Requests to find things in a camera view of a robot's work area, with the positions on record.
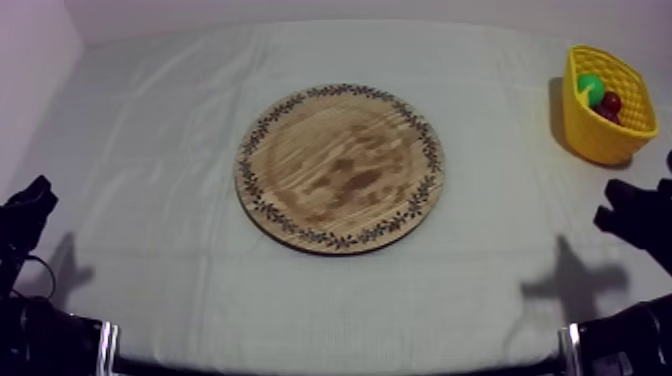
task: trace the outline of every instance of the table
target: table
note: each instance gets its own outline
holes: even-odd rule
[[[642,72],[661,127],[629,166],[605,169],[556,140],[560,77],[578,42],[590,41],[315,21],[89,49],[13,183],[44,173],[61,199],[36,250],[59,270],[55,303],[120,325],[123,355],[208,369],[408,373],[544,358],[565,323],[672,289],[645,253],[591,224],[608,179],[653,188],[669,175],[669,57],[597,46]],[[330,82],[405,99],[445,152],[427,220],[361,257],[279,245],[245,216],[232,181],[257,114]],[[46,288],[25,273],[20,290]]]

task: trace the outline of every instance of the wood grain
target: wood grain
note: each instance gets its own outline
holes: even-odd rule
[[[362,85],[294,93],[261,114],[235,173],[250,218],[303,251],[356,254],[415,228],[443,187],[443,150],[406,102]]]

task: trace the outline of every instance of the red apple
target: red apple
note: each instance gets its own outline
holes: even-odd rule
[[[595,111],[598,115],[602,116],[603,118],[609,120],[612,123],[615,123],[617,125],[621,125],[621,121],[618,119],[618,115],[616,113],[609,111],[607,108],[604,106],[597,106],[593,108],[593,111]]]
[[[621,98],[613,91],[607,91],[604,93],[600,106],[604,107],[609,112],[618,114],[618,111],[621,110]]]

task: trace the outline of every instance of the plastic basket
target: plastic basket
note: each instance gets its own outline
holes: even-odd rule
[[[588,107],[587,93],[579,93],[577,77],[597,74],[606,90],[622,102],[621,126]],[[658,134],[646,85],[634,69],[611,54],[588,46],[569,49],[562,88],[567,143],[580,155],[604,165],[623,163]]]

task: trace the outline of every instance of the green ball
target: green ball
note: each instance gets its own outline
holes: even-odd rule
[[[594,107],[604,98],[604,82],[596,74],[582,74],[578,80],[579,93],[588,90],[588,105]]]

